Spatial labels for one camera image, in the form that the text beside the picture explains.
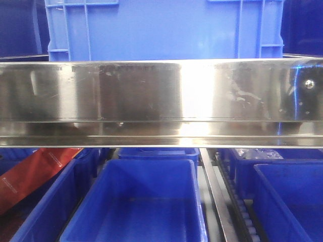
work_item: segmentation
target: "light blue crate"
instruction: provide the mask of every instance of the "light blue crate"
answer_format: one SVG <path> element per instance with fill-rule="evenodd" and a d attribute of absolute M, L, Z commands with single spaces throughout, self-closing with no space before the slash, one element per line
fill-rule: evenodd
<path fill-rule="evenodd" d="M 51 61 L 282 57 L 283 0 L 45 0 Z"/>

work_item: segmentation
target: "blue plastic crate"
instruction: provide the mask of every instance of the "blue plastic crate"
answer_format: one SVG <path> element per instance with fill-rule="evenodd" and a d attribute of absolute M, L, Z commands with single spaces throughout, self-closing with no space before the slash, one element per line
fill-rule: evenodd
<path fill-rule="evenodd" d="M 207 241 L 193 162 L 109 161 L 60 241 Z"/>
<path fill-rule="evenodd" d="M 270 164 L 276 161 L 293 162 L 297 160 L 323 161 L 323 152 L 319 149 L 246 149 L 249 156 L 240 156 L 236 149 L 222 149 L 220 153 L 224 158 L 225 165 L 229 166 L 230 179 L 234 181 L 235 188 L 241 199 L 253 199 L 255 190 L 255 164 Z M 264 151 L 266 154 L 277 154 L 280 159 L 261 155 L 257 150 Z"/>
<path fill-rule="evenodd" d="M 51 61 L 282 57 L 283 0 L 45 0 Z"/>
<path fill-rule="evenodd" d="M 92 184 L 91 168 L 97 163 L 95 158 L 99 157 L 97 154 L 100 150 L 84 149 L 58 175 L 10 209 L 3 217 L 0 216 L 3 226 L 8 222 L 6 218 L 12 219 L 13 215 L 13 219 L 16 219 L 13 222 L 21 224 L 17 231 L 1 234 L 1 241 L 56 241 L 76 205 Z M 6 172 L 17 163 L 19 162 L 0 160 L 0 172 Z"/>
<path fill-rule="evenodd" d="M 121 148 L 118 152 L 120 159 L 190 159 L 194 162 L 197 174 L 198 148 Z"/>
<path fill-rule="evenodd" d="M 38 148 L 0 148 L 0 160 L 23 160 Z"/>
<path fill-rule="evenodd" d="M 323 164 L 255 165 L 253 208 L 272 242 L 323 238 Z"/>
<path fill-rule="evenodd" d="M 0 58 L 46 54 L 49 43 L 43 0 L 2 0 Z"/>
<path fill-rule="evenodd" d="M 323 56 L 323 1 L 286 0 L 282 21 L 284 53 Z"/>

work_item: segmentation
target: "screw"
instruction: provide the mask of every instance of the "screw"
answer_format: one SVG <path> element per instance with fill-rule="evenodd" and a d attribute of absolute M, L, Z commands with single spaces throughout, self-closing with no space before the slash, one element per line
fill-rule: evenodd
<path fill-rule="evenodd" d="M 304 82 L 304 85 L 307 89 L 312 89 L 315 86 L 315 82 L 311 79 L 308 79 Z"/>

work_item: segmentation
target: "shelf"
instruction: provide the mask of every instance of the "shelf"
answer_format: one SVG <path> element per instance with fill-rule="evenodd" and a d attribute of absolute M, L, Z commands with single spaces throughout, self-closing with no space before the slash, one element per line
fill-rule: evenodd
<path fill-rule="evenodd" d="M 323 58 L 0 63 L 0 146 L 322 147 Z"/>

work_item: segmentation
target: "red bag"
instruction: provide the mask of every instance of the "red bag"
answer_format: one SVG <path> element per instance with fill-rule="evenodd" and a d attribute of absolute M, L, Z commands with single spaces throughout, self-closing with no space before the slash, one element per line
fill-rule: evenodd
<path fill-rule="evenodd" d="M 62 170 L 83 148 L 40 148 L 0 176 L 0 215 Z"/>

